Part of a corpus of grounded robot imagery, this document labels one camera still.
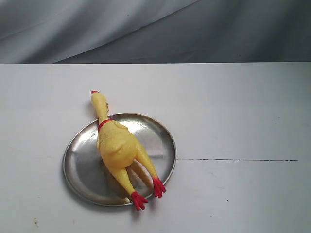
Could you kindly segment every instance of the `gray fabric backdrop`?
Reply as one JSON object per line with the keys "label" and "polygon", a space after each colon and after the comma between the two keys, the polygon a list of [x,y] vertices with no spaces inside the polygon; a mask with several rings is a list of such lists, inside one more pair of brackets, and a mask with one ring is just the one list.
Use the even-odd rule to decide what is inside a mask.
{"label": "gray fabric backdrop", "polygon": [[0,0],[0,62],[311,61],[310,12],[311,0]]}

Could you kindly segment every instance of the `dark line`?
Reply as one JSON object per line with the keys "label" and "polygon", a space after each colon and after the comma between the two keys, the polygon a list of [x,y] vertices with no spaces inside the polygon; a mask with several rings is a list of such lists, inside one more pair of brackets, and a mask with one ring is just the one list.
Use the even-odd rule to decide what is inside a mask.
{"label": "dark line", "polygon": [[292,162],[299,161],[296,159],[177,159],[177,160],[211,160],[211,161],[279,161],[279,162]]}

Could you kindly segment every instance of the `yellow rubber chicken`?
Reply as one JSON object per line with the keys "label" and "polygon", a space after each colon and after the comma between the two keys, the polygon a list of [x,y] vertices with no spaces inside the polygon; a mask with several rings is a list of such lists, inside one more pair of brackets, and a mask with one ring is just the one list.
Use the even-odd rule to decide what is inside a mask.
{"label": "yellow rubber chicken", "polygon": [[107,169],[131,195],[136,209],[144,210],[144,203],[148,203],[148,201],[134,189],[126,168],[135,160],[140,162],[152,177],[155,197],[161,198],[162,193],[165,192],[165,187],[145,148],[138,139],[128,131],[127,127],[108,118],[109,108],[106,97],[98,91],[91,91],[91,94],[91,100],[99,118],[97,149]]}

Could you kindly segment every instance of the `plate rim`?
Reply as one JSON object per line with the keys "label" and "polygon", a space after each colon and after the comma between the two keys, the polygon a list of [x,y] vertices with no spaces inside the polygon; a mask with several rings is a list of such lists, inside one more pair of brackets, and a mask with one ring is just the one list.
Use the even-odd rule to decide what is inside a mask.
{"label": "plate rim", "polygon": [[[115,113],[115,114],[111,114],[111,115],[108,115],[108,118],[111,118],[113,116],[117,116],[117,115],[124,115],[124,114],[132,114],[132,115],[138,115],[138,116],[142,116],[142,117],[145,117],[145,118],[149,118],[151,120],[153,120],[154,122],[156,122],[157,124],[159,124],[161,127],[163,127],[166,132],[169,134],[172,142],[173,142],[173,146],[174,146],[174,162],[173,162],[173,166],[172,166],[172,169],[170,171],[170,173],[168,174],[167,178],[165,179],[165,181],[163,181],[163,184],[165,185],[167,183],[167,181],[170,179],[170,177],[172,176],[172,173],[174,171],[174,168],[175,168],[175,165],[176,165],[176,160],[177,160],[177,154],[176,154],[176,144],[175,144],[175,141],[174,141],[174,138],[173,136],[171,135],[170,131],[163,125],[161,124],[160,122],[158,122],[157,120],[149,117],[149,116],[146,116],[146,115],[143,115],[143,114],[140,114],[140,113]],[[68,177],[67,177],[67,174],[66,174],[66,170],[65,170],[65,163],[66,163],[66,157],[67,157],[67,151],[69,149],[69,147],[71,146],[72,142],[74,141],[74,139],[86,128],[88,127],[89,125],[93,124],[94,122],[98,121],[99,119],[97,118],[96,120],[90,122],[89,124],[85,125],[82,129],[80,129],[74,136],[73,138],[69,141],[66,149],[65,149],[65,153],[63,155],[63,161],[62,161],[62,169],[63,169],[63,175],[64,175],[64,178],[66,180],[66,184],[67,184],[67,187],[70,188],[70,190],[75,194],[77,195],[79,198],[81,198],[82,200],[86,201],[86,202],[89,202],[89,203],[92,203],[92,204],[95,204],[95,205],[98,205],[98,206],[104,206],[104,207],[121,207],[121,206],[127,206],[127,205],[133,205],[134,203],[133,202],[129,202],[129,203],[126,203],[126,204],[119,204],[119,205],[108,205],[108,204],[101,204],[101,203],[98,203],[98,202],[94,202],[94,201],[91,201],[89,200],[88,198],[82,196],[74,187],[73,185],[71,184],[71,182],[69,181]],[[146,196],[145,198],[148,199],[150,198],[151,196],[153,195],[153,193],[149,194],[148,196]]]}

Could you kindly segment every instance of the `rubber chicken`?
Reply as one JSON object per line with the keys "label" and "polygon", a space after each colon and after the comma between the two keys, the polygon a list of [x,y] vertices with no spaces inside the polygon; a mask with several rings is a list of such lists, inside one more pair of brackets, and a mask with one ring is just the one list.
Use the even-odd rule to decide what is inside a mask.
{"label": "rubber chicken", "polygon": [[152,177],[155,197],[161,198],[165,187],[143,145],[128,131],[126,126],[108,118],[109,108],[106,97],[98,91],[91,91],[91,94],[91,101],[100,122],[97,129],[97,149],[109,172],[131,196],[136,209],[144,210],[144,203],[148,201],[134,189],[126,168],[134,161],[140,162]]}

